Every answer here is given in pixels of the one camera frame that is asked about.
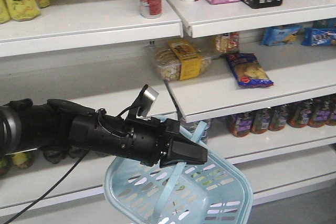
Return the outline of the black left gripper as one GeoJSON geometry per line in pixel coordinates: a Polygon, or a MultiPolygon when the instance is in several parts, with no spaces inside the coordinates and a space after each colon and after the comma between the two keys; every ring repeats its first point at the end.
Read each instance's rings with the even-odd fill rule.
{"type": "Polygon", "coordinates": [[[159,160],[160,168],[179,162],[205,164],[207,149],[178,136],[179,130],[179,121],[173,119],[162,122],[157,118],[124,120],[109,115],[80,115],[72,122],[69,143],[82,150],[128,158],[147,166],[159,160]]]}

